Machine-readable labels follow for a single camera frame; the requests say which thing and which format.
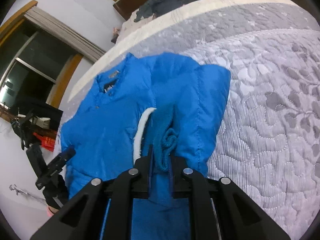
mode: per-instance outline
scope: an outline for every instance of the red bag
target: red bag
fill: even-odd
[[[56,142],[55,139],[52,139],[48,136],[41,136],[37,133],[33,133],[34,136],[36,136],[41,141],[41,146],[51,152],[53,152],[54,144]]]

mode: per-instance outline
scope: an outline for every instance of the quilted bedspread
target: quilted bedspread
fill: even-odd
[[[290,0],[201,0],[183,6],[108,51],[73,88],[62,123],[73,116],[94,76],[127,52],[143,57],[164,51],[231,71],[209,176],[230,177],[292,240],[299,239],[320,206],[316,20]]]

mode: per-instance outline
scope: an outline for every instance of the silver screw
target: silver screw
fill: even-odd
[[[189,175],[193,173],[193,170],[191,168],[184,168],[183,173]]]
[[[136,174],[138,174],[138,172],[139,171],[137,169],[135,169],[135,168],[129,170],[129,174],[130,175],[136,175]]]
[[[228,184],[230,184],[230,182],[231,182],[231,180],[229,178],[227,178],[227,177],[223,177],[221,179],[221,183],[224,184],[224,185],[228,185]]]
[[[94,186],[97,186],[101,183],[101,179],[95,178],[93,180],[91,180],[91,184]]]

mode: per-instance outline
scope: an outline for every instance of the beige curtain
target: beige curtain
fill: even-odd
[[[96,62],[105,54],[103,49],[36,6],[28,10],[24,16],[30,22],[65,42],[93,62]]]

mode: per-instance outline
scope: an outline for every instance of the window pane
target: window pane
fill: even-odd
[[[67,60],[74,54],[75,51],[70,46],[40,31],[19,58],[47,76],[57,79]]]
[[[36,27],[24,21],[0,47],[0,78],[11,60],[26,41],[36,32]]]
[[[0,90],[0,102],[11,107],[16,99],[32,97],[46,101],[53,83],[31,69],[15,61],[5,85]]]

